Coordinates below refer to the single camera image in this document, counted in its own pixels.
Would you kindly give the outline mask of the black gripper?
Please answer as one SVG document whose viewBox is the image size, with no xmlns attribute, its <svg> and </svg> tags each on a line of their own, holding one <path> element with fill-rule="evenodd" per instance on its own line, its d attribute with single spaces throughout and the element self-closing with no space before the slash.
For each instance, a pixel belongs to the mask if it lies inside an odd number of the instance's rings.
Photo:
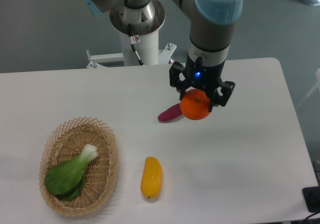
<svg viewBox="0 0 320 224">
<path fill-rule="evenodd" d="M 209 92 L 210 105 L 208 111 L 213 107 L 225 107 L 228 103 L 236 84 L 233 81 L 222 81 L 221 75 L 225 61 L 214 66 L 204 66 L 205 61 L 197 64 L 189 55 L 186 65 L 174 61 L 169 69 L 169 84 L 176 88 L 181 101 L 190 87 Z"/>
</svg>

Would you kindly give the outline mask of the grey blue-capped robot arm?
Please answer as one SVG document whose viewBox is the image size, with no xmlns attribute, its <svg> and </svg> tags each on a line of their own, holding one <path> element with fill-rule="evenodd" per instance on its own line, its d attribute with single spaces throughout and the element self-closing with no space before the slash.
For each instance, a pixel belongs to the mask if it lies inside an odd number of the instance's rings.
<svg viewBox="0 0 320 224">
<path fill-rule="evenodd" d="M 159 30 L 166 18 L 158 0 L 85 0 L 91 11 L 109 13 L 120 36 L 126 66 L 156 65 L 159 58 Z M 203 91 L 208 111 L 225 106 L 235 88 L 221 74 L 229 52 L 243 0 L 172 0 L 190 20 L 186 63 L 174 62 L 170 85 L 184 98 L 189 88 Z"/>
</svg>

